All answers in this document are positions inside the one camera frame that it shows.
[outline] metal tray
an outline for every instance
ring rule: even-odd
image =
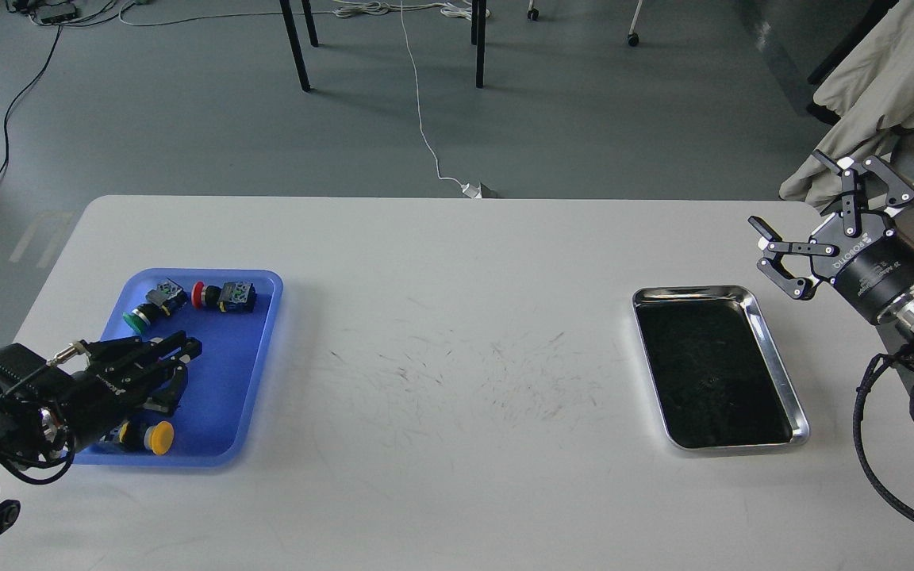
[[[640,289],[634,312],[670,441],[693,452],[802,444],[809,423],[750,290]]]

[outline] table leg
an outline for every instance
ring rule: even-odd
[[[309,29],[309,43],[313,47],[320,47],[319,37],[316,37],[316,22],[313,21],[313,5],[309,0],[301,0],[301,11],[305,14],[305,27]]]
[[[471,44],[478,43],[478,0],[471,0]]]
[[[291,43],[291,55],[294,56],[294,67],[298,69],[298,82],[301,90],[308,93],[309,75],[305,73],[305,61],[301,58],[301,45],[298,43],[298,30],[294,28],[294,16],[291,15],[291,0],[280,0],[280,11],[284,15],[284,28],[287,28],[287,40]]]
[[[485,85],[486,68],[486,0],[478,0],[478,60],[475,62],[474,86],[482,88]]]

